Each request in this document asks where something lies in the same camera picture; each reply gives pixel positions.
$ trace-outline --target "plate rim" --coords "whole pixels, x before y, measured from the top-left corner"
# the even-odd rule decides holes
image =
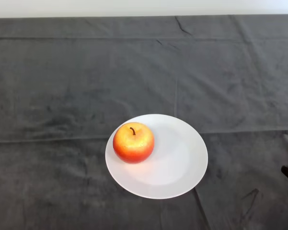
[[[112,135],[113,135],[123,124],[130,122],[130,120],[132,120],[132,119],[134,119],[134,118],[138,118],[138,117],[148,116],[148,115],[161,115],[161,116],[168,116],[168,117],[171,117],[171,118],[178,119],[178,120],[182,121],[183,123],[186,123],[188,126],[190,126],[190,127],[200,136],[200,138],[202,139],[203,144],[204,144],[205,153],[206,153],[206,156],[207,156],[207,163],[206,163],[206,165],[205,165],[205,170],[204,170],[204,172],[203,172],[202,175],[200,176],[200,179],[198,180],[197,183],[194,183],[194,185],[191,185],[191,188],[190,188],[190,189],[187,189],[187,190],[185,190],[184,192],[181,192],[181,193],[178,193],[178,194],[175,194],[175,195],[170,195],[170,196],[168,195],[168,196],[164,196],[164,197],[153,197],[153,196],[140,195],[140,194],[138,194],[137,192],[130,191],[128,188],[122,186],[122,185],[120,184],[120,182],[115,178],[114,174],[111,172],[111,170],[110,170],[110,168],[109,168],[109,166],[108,166],[108,161],[107,161],[107,157],[106,157],[106,149],[107,149],[107,147],[108,147],[109,140],[111,139]],[[204,175],[206,174],[207,165],[208,165],[207,146],[206,146],[206,143],[204,142],[203,138],[201,137],[201,135],[197,132],[197,130],[196,130],[194,127],[192,127],[190,124],[188,124],[187,122],[185,122],[184,120],[181,120],[181,119],[179,119],[179,118],[177,118],[177,117],[175,117],[175,116],[170,116],[170,115],[166,115],[166,114],[144,114],[144,115],[140,115],[140,116],[135,116],[135,117],[130,118],[129,120],[123,122],[123,123],[122,123],[121,125],[119,125],[119,126],[113,131],[113,133],[110,135],[110,138],[108,139],[108,141],[107,141],[107,143],[106,143],[106,147],[105,147],[105,151],[104,151],[104,157],[105,157],[106,167],[107,167],[110,175],[111,175],[112,178],[116,181],[116,183],[118,183],[122,188],[126,189],[128,192],[130,192],[130,193],[132,193],[132,194],[135,194],[135,195],[140,196],[140,197],[143,197],[143,198],[159,199],[159,200],[161,200],[161,199],[170,199],[170,198],[178,197],[178,196],[181,196],[181,195],[183,195],[183,194],[191,191],[192,189],[194,189],[194,188],[201,182],[202,178],[203,178]]]

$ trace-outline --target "tablecloth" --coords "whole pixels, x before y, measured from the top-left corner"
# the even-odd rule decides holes
[[[143,114],[193,126],[190,192],[138,197],[109,174]],[[0,19],[0,230],[288,230],[288,15]]]

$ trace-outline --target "apple stem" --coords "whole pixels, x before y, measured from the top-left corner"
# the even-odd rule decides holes
[[[134,129],[133,129],[132,127],[130,127],[130,129],[132,129],[132,131],[133,131],[133,135],[135,135],[135,131],[134,131]]]

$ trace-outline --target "apple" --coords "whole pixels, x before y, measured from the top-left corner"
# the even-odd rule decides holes
[[[152,131],[144,124],[131,122],[122,125],[114,135],[116,155],[127,163],[139,163],[151,155],[154,148]]]

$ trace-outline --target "plate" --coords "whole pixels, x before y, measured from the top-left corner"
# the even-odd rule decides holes
[[[138,116],[128,122],[140,122],[152,130],[154,149],[141,163],[123,162],[113,149],[118,127],[105,149],[107,168],[118,184],[138,196],[166,199],[182,195],[200,182],[207,169],[207,148],[193,127],[161,114]]]

